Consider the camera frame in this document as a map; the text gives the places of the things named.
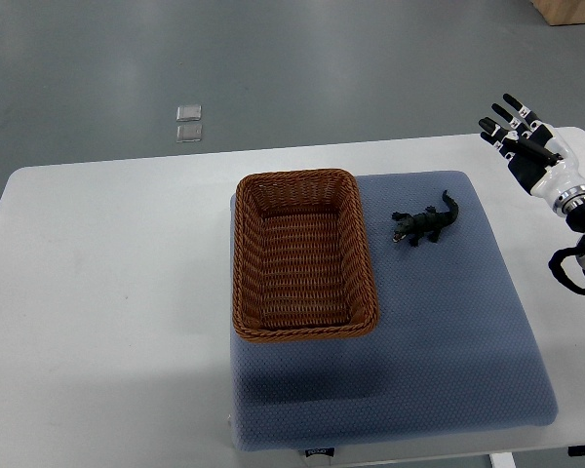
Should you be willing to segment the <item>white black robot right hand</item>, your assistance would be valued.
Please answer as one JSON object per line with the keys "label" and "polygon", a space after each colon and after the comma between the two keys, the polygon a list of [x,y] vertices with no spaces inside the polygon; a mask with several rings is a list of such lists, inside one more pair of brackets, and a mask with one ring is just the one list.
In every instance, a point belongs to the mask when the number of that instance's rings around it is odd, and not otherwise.
{"label": "white black robot right hand", "polygon": [[566,216],[585,203],[585,177],[575,151],[552,125],[510,94],[504,105],[491,109],[506,124],[485,117],[479,121],[481,138],[508,162],[508,170],[529,195],[547,202]]}

